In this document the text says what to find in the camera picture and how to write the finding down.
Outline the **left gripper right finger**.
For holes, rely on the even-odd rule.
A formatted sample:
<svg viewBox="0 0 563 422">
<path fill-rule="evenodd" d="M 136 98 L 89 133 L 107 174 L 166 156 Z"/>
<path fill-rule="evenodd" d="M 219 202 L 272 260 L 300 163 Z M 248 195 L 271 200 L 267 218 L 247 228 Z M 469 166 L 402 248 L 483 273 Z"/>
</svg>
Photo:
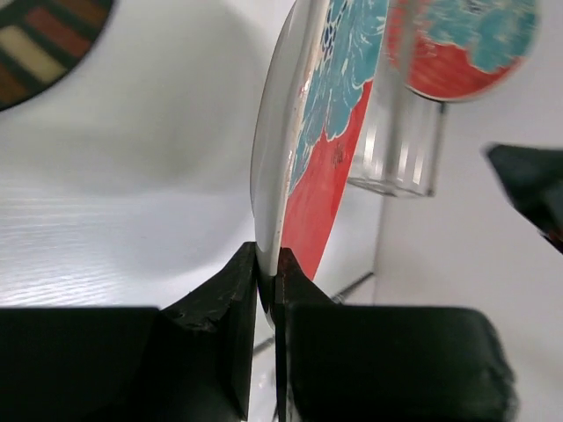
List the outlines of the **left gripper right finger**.
<svg viewBox="0 0 563 422">
<path fill-rule="evenodd" d="M 274 280 L 282 421 L 513 421 L 519 400 L 501 339 L 480 311 L 344 305 L 293 252 Z"/>
</svg>

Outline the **red teal plate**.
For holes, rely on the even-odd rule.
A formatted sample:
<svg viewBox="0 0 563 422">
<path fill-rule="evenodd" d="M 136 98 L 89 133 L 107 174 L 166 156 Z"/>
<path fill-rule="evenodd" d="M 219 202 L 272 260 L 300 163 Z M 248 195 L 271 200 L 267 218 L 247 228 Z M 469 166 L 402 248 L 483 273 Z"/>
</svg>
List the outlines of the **red teal plate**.
<svg viewBox="0 0 563 422">
<path fill-rule="evenodd" d="M 524 63 L 537 37 L 538 1 L 394 1 L 385 53 L 411 92 L 459 103 L 486 95 Z"/>
<path fill-rule="evenodd" d="M 260 300 L 274 320 L 281 254 L 313 278 L 366 120 L 385 1 L 296 1 L 276 41 L 256 120 L 250 198 Z"/>
</svg>

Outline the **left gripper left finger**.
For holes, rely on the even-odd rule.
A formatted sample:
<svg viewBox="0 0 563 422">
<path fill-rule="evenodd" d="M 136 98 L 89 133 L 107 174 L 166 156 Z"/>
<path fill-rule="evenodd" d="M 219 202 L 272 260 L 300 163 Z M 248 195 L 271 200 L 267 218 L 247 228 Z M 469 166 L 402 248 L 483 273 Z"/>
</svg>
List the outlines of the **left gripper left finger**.
<svg viewBox="0 0 563 422">
<path fill-rule="evenodd" d="M 172 305 L 4 308 L 4 421 L 243 421 L 255 246 Z"/>
</svg>

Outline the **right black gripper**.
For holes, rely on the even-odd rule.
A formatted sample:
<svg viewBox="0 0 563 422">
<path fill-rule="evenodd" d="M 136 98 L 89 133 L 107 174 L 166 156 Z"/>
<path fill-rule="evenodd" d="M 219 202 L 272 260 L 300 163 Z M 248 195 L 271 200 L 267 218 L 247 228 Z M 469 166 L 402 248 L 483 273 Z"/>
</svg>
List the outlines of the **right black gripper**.
<svg viewBox="0 0 563 422">
<path fill-rule="evenodd" d="M 515 211 L 562 251 L 562 150 L 495 143 L 484 155 Z"/>
</svg>

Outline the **red teal plate front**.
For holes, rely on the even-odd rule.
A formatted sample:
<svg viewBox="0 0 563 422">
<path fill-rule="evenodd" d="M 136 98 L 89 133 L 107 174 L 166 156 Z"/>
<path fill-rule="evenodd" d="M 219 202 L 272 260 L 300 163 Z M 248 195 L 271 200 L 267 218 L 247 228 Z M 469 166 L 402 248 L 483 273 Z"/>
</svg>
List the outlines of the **red teal plate front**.
<svg viewBox="0 0 563 422">
<path fill-rule="evenodd" d="M 486 95 L 524 63 L 537 37 L 538 1 L 394 1 L 385 53 L 411 92 L 459 103 Z"/>
</svg>

